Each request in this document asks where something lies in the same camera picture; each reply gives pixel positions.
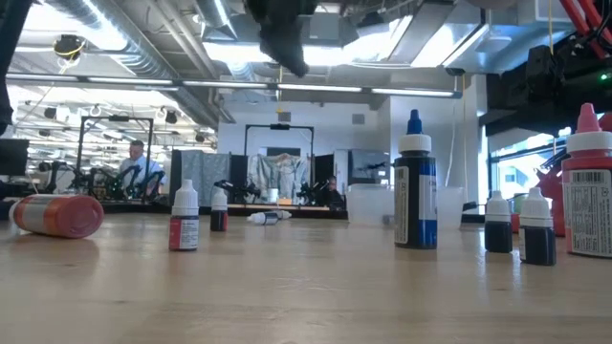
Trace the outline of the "black aluminium table frame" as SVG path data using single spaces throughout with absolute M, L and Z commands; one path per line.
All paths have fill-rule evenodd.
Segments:
M 8 220 L 9 210 L 12 202 L 0 202 L 0 220 Z M 103 210 L 106 214 L 169 214 L 171 207 L 167 205 L 153 204 L 103 204 Z M 246 217 L 256 212 L 264 212 L 265 209 L 261 206 L 246 206 L 245 204 L 231 204 L 228 213 L 230 216 Z M 325 220 L 347 220 L 347 211 L 332 211 L 327 208 L 319 208 L 313 206 L 306 207 L 291 207 L 289 212 L 293 218 L 299 219 L 325 219 Z M 483 224 L 485 221 L 484 215 L 463 214 L 462 222 L 468 224 Z

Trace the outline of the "black background rig frame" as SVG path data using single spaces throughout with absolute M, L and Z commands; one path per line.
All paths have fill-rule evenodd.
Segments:
M 120 116 L 120 115 L 111 115 L 107 117 L 93 117 L 86 116 L 81 118 L 81 124 L 79 128 L 79 139 L 78 139 L 78 147 L 77 147 L 77 156 L 76 156 L 76 167 L 74 170 L 75 178 L 74 184 L 75 186 L 79 186 L 81 180 L 84 178 L 84 174 L 81 170 L 81 159 L 82 159 L 82 150 L 84 145 L 84 136 L 87 132 L 96 128 L 98 123 L 101 120 L 109 120 L 111 122 L 129 122 L 129 121 L 147 121 L 149 123 L 148 129 L 146 133 L 148 134 L 148 142 L 146 145 L 146 153 L 144 156 L 146 157 L 146 162 L 144 164 L 145 171 L 142 183 L 138 184 L 137 188 L 134 188 L 134 179 L 131 180 L 128 189 L 125 189 L 123 186 L 124 177 L 129 173 L 136 173 L 136 170 L 140 167 L 135 164 L 133 166 L 129 166 L 125 171 L 120 172 L 118 175 L 114 177 L 110 177 L 110 181 L 113 185 L 110 195 L 118 195 L 119 188 L 124 192 L 124 197 L 122 198 L 124 201 L 127 200 L 128 197 L 131 197 L 133 200 L 136 200 L 138 196 L 141 196 L 141 203 L 147 203 L 147 187 L 149 184 L 149 171 L 150 171 L 150 158 L 151 158 L 151 148 L 152 148 L 152 140 L 154 133 L 154 120 L 152 118 L 130 118 L 129 116 Z
M 312 126 L 296 126 L 286 123 L 273 123 L 273 124 L 247 124 L 244 133 L 244 156 L 253 155 L 264 155 L 264 156 L 278 156 L 281 154 L 288 154 L 291 156 L 300 156 L 308 158 L 311 163 L 311 179 L 309 184 L 313 181 L 313 164 L 314 164 L 314 136 L 315 129 Z M 266 139 L 306 139 L 306 143 L 309 148 L 299 147 L 295 141 L 288 142 L 264 142 L 261 145 L 262 140 Z

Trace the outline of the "large blue food coloring bottle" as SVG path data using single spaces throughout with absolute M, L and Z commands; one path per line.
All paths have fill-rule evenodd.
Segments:
M 437 248 L 437 168 L 431 146 L 419 111 L 411 110 L 393 163 L 396 247 Z

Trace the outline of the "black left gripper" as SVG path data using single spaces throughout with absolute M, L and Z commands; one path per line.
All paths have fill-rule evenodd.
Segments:
M 244 0 L 244 6 L 260 28 L 260 50 L 297 77 L 304 77 L 309 66 L 296 37 L 301 34 L 300 16 L 313 15 L 318 0 Z

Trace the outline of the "large red food coloring bottle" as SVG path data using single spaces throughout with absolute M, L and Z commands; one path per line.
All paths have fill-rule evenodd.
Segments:
M 570 253 L 612 258 L 612 133 L 594 107 L 580 107 L 576 132 L 561 164 L 563 212 Z

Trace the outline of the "black background robot workstation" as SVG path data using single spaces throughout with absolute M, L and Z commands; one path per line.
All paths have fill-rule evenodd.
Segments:
M 49 179 L 46 186 L 43 188 L 43 192 L 47 194 L 82 194 L 86 196 L 92 196 L 98 201 L 103 202 L 124 202 L 122 199 L 124 197 L 124 192 L 119 188 L 118 195 L 110 195 L 112 190 L 112 183 L 110 181 L 110 177 L 114 177 L 116 175 L 112 175 L 110 172 L 92 167 L 88 173 L 84 173 L 84 178 L 81 180 L 79 186 L 75 186 L 74 178 L 75 168 L 69 165 L 66 161 L 53 161 L 53 162 L 41 162 L 38 165 L 38 169 L 40 172 L 48 172 Z M 64 172 L 71 172 L 73 174 L 73 178 L 70 183 L 65 187 L 58 187 L 58 182 L 60 180 L 59 172 L 63 170 Z M 155 201 L 160 196 L 160 192 L 154 194 L 153 196 L 147 196 L 148 202 Z M 126 201 L 136 201 L 131 197 L 128 197 Z

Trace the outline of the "black monitor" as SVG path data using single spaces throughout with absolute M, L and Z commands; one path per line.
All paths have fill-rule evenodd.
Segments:
M 27 170 L 28 140 L 0 139 L 0 176 L 24 176 Z

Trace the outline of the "small dark red dropper bottle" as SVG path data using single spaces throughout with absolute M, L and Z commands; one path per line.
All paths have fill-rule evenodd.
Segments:
M 209 229 L 225 232 L 228 228 L 228 197 L 224 189 L 215 187 L 211 197 Z

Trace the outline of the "crumpled grey cloth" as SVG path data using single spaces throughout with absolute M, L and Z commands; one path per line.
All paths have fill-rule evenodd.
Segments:
M 308 158 L 281 154 L 278 156 L 253 155 L 248 159 L 247 183 L 254 183 L 261 190 L 259 203 L 268 203 L 267 189 L 277 188 L 279 199 L 289 199 L 298 204 L 296 193 L 303 183 L 311 179 L 311 163 Z

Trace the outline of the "long ceiling light strip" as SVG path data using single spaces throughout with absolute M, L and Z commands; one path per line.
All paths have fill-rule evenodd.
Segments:
M 179 87 L 200 87 L 232 90 L 267 90 L 267 91 L 299 91 L 299 92 L 329 92 L 343 94 L 367 94 L 393 97 L 435 97 L 460 98 L 463 93 L 455 90 L 434 90 L 416 88 L 389 88 L 364 86 L 316 85 L 286 82 L 246 82 L 221 81 L 207 79 L 158 79 L 117 76 L 88 75 L 44 75 L 8 73 L 7 81 L 30 83 L 91 83 L 99 85 L 120 85 L 140 88 L 153 88 L 168 91 Z

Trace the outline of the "large orange food coloring bottle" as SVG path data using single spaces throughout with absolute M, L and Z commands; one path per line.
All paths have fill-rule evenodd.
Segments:
M 90 196 L 33 194 L 13 204 L 9 218 L 34 234 L 81 239 L 98 230 L 104 210 Z

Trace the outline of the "small red-label dropper bottle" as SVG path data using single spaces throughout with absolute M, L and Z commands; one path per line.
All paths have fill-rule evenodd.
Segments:
M 192 251 L 199 246 L 199 197 L 192 180 L 183 180 L 175 193 L 169 221 L 168 248 Z

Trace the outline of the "clear plastic container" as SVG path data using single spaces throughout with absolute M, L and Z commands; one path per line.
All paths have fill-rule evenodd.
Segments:
M 367 226 L 395 225 L 395 192 L 384 184 L 353 184 L 346 194 L 347 213 L 351 224 Z M 465 204 L 463 187 L 437 189 L 438 227 L 456 229 L 462 223 Z

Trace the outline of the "silver spiral ceiling duct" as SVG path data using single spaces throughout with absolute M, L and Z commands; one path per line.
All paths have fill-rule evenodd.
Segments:
M 115 0 L 45 0 L 45 3 L 76 20 L 83 28 L 82 34 L 98 48 L 121 52 L 119 57 L 113 58 L 136 77 L 180 77 Z M 208 101 L 208 95 L 196 96 L 182 86 L 178 91 L 159 92 L 176 101 L 198 124 L 216 128 L 224 119 L 219 107 Z

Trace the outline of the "small dark labelled dropper bottle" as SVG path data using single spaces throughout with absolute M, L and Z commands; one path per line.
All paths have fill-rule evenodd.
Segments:
M 519 253 L 522 263 L 554 266 L 556 234 L 551 210 L 539 187 L 529 190 L 519 215 Z

